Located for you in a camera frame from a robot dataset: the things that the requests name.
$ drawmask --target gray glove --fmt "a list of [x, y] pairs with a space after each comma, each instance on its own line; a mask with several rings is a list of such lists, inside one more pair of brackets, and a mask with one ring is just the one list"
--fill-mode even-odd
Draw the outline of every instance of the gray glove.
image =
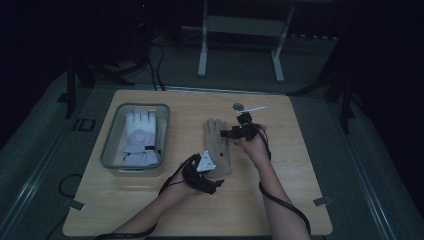
[[230, 174], [231, 159], [227, 138], [221, 137], [221, 130], [227, 130], [227, 122], [220, 119], [209, 119], [203, 125], [205, 129], [206, 150], [212, 158], [216, 168], [206, 174], [207, 177], [215, 178]]

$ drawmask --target white tag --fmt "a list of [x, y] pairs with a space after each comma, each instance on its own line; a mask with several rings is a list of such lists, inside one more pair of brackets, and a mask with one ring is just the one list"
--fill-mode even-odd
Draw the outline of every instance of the white tag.
[[199, 165], [197, 166], [197, 172], [204, 172], [214, 170], [216, 168], [215, 164], [212, 162], [209, 152], [206, 150], [203, 153], [202, 159], [200, 159]]

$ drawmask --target transparent plastic bin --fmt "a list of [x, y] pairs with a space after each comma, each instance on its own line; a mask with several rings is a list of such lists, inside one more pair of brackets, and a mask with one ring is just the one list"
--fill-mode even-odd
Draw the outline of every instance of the transparent plastic bin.
[[[150, 166], [125, 166], [124, 147], [127, 144], [128, 136], [125, 131], [125, 121], [127, 113], [135, 109], [143, 109], [156, 114], [156, 145], [155, 152], [158, 153], [158, 163]], [[124, 103], [120, 105], [113, 118], [112, 127], [103, 147], [100, 161], [105, 168], [108, 168], [117, 176], [138, 176], [156, 177], [163, 172], [163, 162], [165, 157], [166, 138], [168, 133], [170, 109], [165, 104], [142, 104]]]

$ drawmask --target wooden tabletop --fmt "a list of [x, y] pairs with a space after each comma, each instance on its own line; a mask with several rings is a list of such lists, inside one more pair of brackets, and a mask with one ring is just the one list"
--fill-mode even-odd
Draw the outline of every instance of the wooden tabletop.
[[[124, 103], [164, 103], [171, 109], [164, 172], [158, 177], [115, 176], [102, 166], [100, 155], [116, 109]], [[332, 225], [321, 198], [290, 99], [281, 95], [119, 90], [110, 105], [75, 200], [83, 211], [70, 209], [63, 227], [67, 236], [95, 236], [113, 231], [156, 198], [179, 164], [205, 150], [203, 123], [209, 118], [238, 125], [234, 103], [252, 112], [254, 123], [267, 127], [272, 163], [294, 205], [308, 217], [313, 235], [328, 235]], [[233, 172], [213, 195], [188, 198], [160, 219], [151, 236], [258, 236], [269, 235], [259, 177], [248, 156], [230, 140]]]

